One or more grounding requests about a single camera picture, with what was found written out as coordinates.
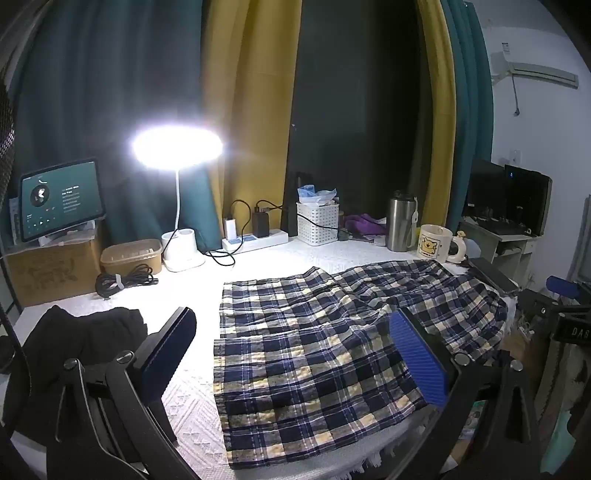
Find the plastic basket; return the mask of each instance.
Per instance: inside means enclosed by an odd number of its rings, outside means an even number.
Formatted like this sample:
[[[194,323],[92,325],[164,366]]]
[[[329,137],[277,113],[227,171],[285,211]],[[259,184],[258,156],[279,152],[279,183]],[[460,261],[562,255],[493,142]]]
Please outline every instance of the plastic basket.
[[[325,205],[323,207],[311,208],[303,203],[297,204],[297,213],[309,218],[318,225],[337,228],[339,226],[339,205]],[[336,242],[339,237],[338,230],[331,230],[312,225],[300,215],[297,217],[297,236],[308,245],[318,245]]]
[[[127,275],[135,267],[148,264],[154,273],[162,270],[162,245],[160,240],[148,239],[112,245],[100,255],[100,264],[107,273]]]

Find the shelf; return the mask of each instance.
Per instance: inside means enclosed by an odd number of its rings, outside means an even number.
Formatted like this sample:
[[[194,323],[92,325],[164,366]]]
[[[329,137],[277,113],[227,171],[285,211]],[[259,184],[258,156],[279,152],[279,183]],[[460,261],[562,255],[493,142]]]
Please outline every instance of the shelf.
[[[516,254],[520,254],[521,253],[521,248],[515,247],[515,248],[508,248],[507,250],[505,250],[503,253],[501,253],[500,255],[495,253],[495,257],[494,258],[498,258],[498,257],[508,257],[509,255],[516,255]]]

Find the cardboard box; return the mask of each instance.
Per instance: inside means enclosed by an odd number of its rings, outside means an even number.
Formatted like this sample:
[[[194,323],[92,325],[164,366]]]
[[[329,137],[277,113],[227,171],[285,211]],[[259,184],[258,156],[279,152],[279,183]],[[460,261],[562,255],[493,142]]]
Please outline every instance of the cardboard box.
[[[99,238],[92,231],[53,246],[9,254],[6,262],[19,302],[29,307],[95,291],[100,252]]]

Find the purple cloth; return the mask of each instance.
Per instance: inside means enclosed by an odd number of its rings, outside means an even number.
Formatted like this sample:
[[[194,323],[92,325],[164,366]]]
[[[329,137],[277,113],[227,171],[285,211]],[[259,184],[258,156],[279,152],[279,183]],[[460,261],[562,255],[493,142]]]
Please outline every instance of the purple cloth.
[[[385,235],[386,226],[378,223],[367,213],[345,216],[345,228],[349,232],[359,232],[361,235]]]

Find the computer monitor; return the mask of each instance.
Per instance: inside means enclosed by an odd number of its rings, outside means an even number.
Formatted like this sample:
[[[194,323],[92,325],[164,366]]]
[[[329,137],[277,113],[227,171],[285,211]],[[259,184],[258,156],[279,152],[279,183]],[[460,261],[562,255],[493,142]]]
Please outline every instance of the computer monitor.
[[[466,206],[477,217],[505,217],[505,170],[487,160],[472,163]]]
[[[506,217],[543,235],[550,207],[552,179],[537,171],[505,165]]]
[[[96,160],[45,168],[21,177],[24,242],[105,216]]]

